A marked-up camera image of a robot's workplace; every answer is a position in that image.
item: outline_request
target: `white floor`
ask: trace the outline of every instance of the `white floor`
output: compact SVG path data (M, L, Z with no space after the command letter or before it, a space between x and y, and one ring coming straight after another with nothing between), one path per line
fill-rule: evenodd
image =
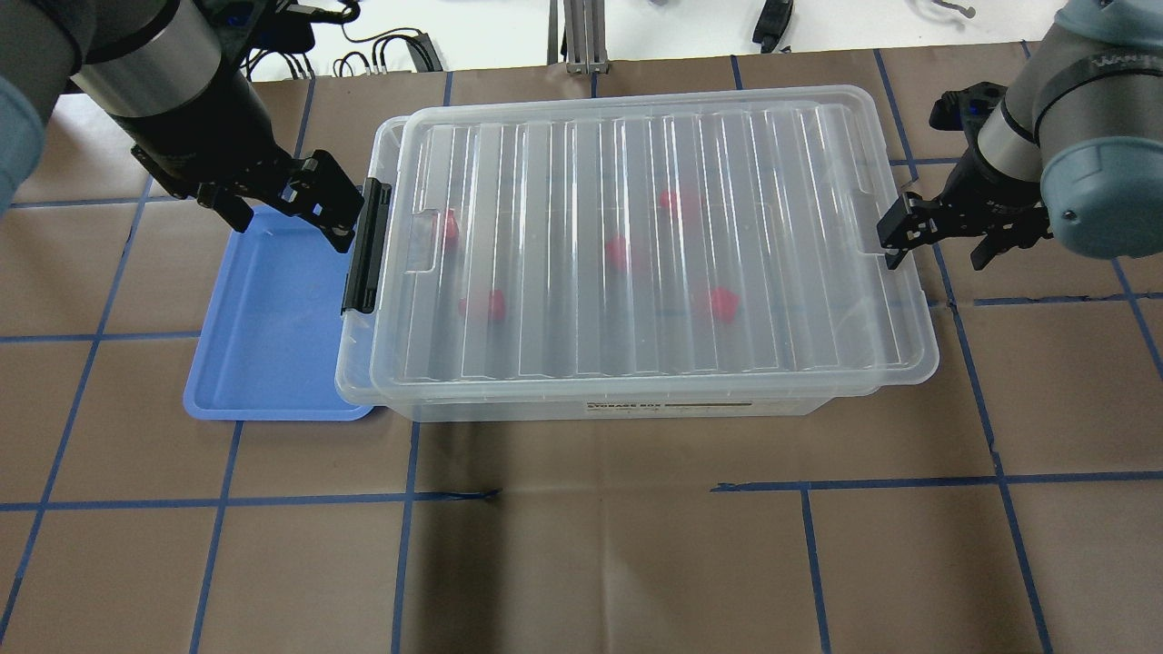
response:
M448 70L544 64L550 0L364 0L351 36L394 27L427 31ZM965 19L930 0L795 0L783 45L797 52L954 43L1037 41L1065 0L956 0L977 14ZM302 3L340 8L328 0ZM606 45L612 61L711 57L758 52L751 30L763 0L606 0ZM331 62L369 44L348 43L338 27L317 26L309 57L319 74ZM412 70L402 42L388 47L388 67ZM357 65L362 72L362 65ZM267 57L255 79L290 77Z

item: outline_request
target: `translucent lid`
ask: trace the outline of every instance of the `translucent lid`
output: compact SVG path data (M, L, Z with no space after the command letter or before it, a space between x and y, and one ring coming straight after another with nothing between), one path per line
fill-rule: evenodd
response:
M936 369L916 269L877 243L896 191L859 88L423 109L371 173L394 189L376 311L344 315L349 401L834 397Z

